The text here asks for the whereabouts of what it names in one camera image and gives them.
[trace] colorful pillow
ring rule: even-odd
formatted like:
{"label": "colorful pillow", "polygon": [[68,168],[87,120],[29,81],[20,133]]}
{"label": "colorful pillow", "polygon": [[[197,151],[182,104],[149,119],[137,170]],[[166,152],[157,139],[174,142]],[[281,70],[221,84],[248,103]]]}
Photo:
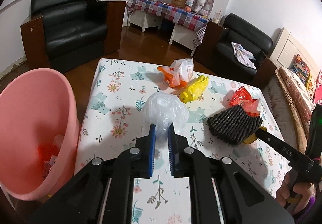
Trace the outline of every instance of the colorful pillow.
{"label": "colorful pillow", "polygon": [[310,74],[310,68],[306,65],[306,63],[302,60],[300,55],[298,54],[296,56],[296,59],[292,65],[291,70],[299,76],[301,82],[305,84],[306,79],[308,78]]}
{"label": "colorful pillow", "polygon": [[306,91],[308,92],[309,97],[311,98],[311,100],[313,102],[314,92],[317,87],[317,84],[311,74],[309,75],[308,79],[306,80],[305,87],[306,87]]}
{"label": "colorful pillow", "polygon": [[322,71],[319,72],[317,88],[314,95],[314,103],[322,105]]}

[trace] checkered tablecloth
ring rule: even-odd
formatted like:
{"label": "checkered tablecloth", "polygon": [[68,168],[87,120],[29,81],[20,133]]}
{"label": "checkered tablecloth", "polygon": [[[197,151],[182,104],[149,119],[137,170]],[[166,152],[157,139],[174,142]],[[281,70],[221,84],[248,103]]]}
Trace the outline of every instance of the checkered tablecloth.
{"label": "checkered tablecloth", "polygon": [[127,3],[128,14],[131,15],[134,10],[144,11],[156,16],[161,16],[175,24],[186,27],[189,30],[196,32],[202,31],[201,35],[196,35],[194,41],[195,46],[199,46],[202,42],[203,34],[206,31],[208,19],[201,17],[198,14],[187,12],[183,9],[169,6],[161,2],[149,0],[129,0]]}

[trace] bed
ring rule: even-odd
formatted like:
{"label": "bed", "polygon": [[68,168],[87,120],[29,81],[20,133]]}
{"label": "bed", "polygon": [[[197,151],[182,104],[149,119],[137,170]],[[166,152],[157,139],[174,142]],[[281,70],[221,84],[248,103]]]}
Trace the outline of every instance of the bed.
{"label": "bed", "polygon": [[[288,70],[294,63],[297,54],[310,68],[313,79],[317,80],[319,68],[313,57],[294,35],[283,27],[270,57],[271,61],[279,68],[268,86],[263,89],[263,95],[285,142],[304,153],[310,125],[310,112],[314,109],[314,103],[310,99],[306,99],[305,86],[295,78],[297,76],[293,76],[292,72]],[[303,93],[305,106],[308,107],[307,119],[302,114],[301,101],[296,96],[294,97],[290,91],[292,88]]]}

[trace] red wrapper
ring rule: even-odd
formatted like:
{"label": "red wrapper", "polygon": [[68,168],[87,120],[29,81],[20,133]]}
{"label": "red wrapper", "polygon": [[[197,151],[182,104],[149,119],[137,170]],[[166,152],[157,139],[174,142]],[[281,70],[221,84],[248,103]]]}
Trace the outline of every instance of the red wrapper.
{"label": "red wrapper", "polygon": [[229,102],[229,105],[231,107],[241,105],[248,115],[258,117],[260,115],[260,111],[257,110],[258,102],[259,99],[253,99],[245,87],[241,87],[236,90]]}

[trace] yellow wrapper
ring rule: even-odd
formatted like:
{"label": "yellow wrapper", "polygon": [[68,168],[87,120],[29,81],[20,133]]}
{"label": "yellow wrapper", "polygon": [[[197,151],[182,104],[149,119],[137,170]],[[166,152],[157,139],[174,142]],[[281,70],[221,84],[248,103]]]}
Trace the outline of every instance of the yellow wrapper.
{"label": "yellow wrapper", "polygon": [[201,94],[204,92],[207,86],[208,86],[208,76],[205,77],[201,75],[200,77],[189,82],[186,89],[180,94],[180,100],[183,103],[187,103],[189,101],[195,101],[201,96]]}

